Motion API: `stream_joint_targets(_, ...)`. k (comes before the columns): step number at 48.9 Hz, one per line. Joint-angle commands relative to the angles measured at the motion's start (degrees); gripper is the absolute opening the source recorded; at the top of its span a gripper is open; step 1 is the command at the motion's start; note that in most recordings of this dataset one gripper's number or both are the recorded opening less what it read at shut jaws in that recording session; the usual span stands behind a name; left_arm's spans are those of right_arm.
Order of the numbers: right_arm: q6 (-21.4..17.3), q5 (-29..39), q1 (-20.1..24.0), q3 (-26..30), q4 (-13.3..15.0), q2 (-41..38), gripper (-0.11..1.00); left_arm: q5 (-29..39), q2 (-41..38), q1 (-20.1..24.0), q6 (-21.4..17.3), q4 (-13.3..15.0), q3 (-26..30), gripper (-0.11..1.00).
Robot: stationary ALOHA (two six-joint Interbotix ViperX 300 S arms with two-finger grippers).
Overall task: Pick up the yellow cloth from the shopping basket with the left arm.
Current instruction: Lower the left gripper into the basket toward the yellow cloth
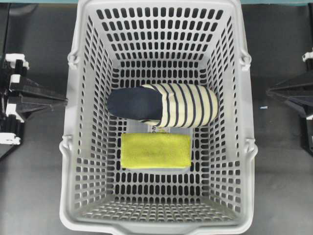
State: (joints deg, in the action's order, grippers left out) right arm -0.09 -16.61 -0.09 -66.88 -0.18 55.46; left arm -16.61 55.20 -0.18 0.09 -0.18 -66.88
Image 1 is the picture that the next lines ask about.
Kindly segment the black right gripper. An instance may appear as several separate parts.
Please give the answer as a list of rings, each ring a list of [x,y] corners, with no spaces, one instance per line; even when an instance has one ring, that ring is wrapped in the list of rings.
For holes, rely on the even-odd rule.
[[[295,109],[306,118],[304,127],[306,149],[313,151],[313,51],[306,52],[303,61],[307,66],[305,79],[290,79],[267,90],[267,95]]]

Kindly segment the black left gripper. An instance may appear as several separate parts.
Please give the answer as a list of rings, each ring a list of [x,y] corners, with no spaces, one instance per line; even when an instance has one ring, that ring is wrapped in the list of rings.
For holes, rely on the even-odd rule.
[[[24,118],[21,115],[54,110],[67,105],[66,96],[48,89],[27,74],[29,63],[24,54],[5,54],[0,60],[0,143],[19,145]]]

